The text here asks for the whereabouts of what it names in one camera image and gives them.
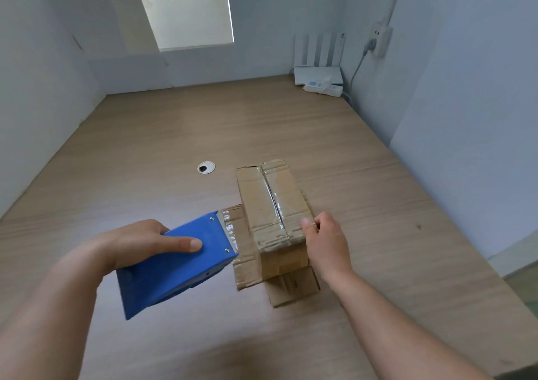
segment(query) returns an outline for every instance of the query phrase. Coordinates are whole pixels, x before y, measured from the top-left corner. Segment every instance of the hand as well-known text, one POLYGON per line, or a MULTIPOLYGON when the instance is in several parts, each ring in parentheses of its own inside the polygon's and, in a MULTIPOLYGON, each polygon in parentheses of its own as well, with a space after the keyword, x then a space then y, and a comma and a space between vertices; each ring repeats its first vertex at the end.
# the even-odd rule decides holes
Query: hand
POLYGON ((308 257, 321 277, 329 285, 341 275, 354 274, 349 256, 347 240, 340 223, 327 212, 314 218, 319 231, 311 220, 303 219, 301 227, 305 232, 308 257))
POLYGON ((87 245, 103 254, 106 274, 162 252, 196 252, 202 247, 198 238, 162 235, 168 230, 157 220, 144 220, 99 234, 87 245))

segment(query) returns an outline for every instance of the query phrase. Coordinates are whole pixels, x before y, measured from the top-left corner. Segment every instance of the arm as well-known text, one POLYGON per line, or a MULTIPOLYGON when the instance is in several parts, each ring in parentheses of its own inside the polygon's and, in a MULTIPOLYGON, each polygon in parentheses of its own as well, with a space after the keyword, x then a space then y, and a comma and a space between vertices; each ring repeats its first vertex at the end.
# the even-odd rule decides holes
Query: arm
POLYGON ((346 311, 380 379, 491 380, 486 373, 413 322, 351 267, 340 224, 328 213, 303 220, 308 256, 346 311))
POLYGON ((0 379, 76 379, 97 288, 113 270, 161 252, 198 251, 189 237, 145 220, 101 234, 65 255, 11 317, 0 336, 0 379))

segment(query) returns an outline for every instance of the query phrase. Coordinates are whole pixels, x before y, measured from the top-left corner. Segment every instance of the power outlet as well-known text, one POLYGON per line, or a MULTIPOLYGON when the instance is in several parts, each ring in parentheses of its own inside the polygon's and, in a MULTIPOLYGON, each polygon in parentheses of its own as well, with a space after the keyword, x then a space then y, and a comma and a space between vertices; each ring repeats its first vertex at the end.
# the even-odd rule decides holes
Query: power outlet
POLYGON ((384 26, 380 22, 373 24, 369 39, 376 39, 377 41, 373 50, 374 57, 381 58, 385 56, 391 36, 392 27, 384 26))

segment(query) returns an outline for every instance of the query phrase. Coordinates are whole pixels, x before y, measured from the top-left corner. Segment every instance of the desk surface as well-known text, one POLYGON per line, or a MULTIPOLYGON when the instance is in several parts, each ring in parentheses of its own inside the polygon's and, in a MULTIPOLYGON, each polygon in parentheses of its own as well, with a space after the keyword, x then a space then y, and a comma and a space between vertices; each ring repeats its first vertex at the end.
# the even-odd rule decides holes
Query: desk surface
MULTIPOLYGON (((235 168, 284 158, 341 221, 354 268, 490 374, 538 361, 538 320, 340 98, 270 77, 109 96, 0 223, 0 321, 80 241, 147 218, 175 227, 240 201, 235 168), (196 171, 211 160, 216 170, 196 171)), ((98 291, 81 378, 375 378, 323 285, 279 309, 231 267, 125 321, 98 291)))

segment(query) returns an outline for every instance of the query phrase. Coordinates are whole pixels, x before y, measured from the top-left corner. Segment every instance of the white router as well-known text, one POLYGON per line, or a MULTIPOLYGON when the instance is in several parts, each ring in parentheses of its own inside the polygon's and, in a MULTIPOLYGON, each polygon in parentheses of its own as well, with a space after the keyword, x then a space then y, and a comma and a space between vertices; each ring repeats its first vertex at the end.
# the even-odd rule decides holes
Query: white router
POLYGON ((325 33, 322 36, 295 35, 294 74, 295 84, 305 85, 312 81, 321 82, 331 78, 331 84, 342 85, 344 80, 340 71, 340 59, 344 50, 345 33, 325 33))

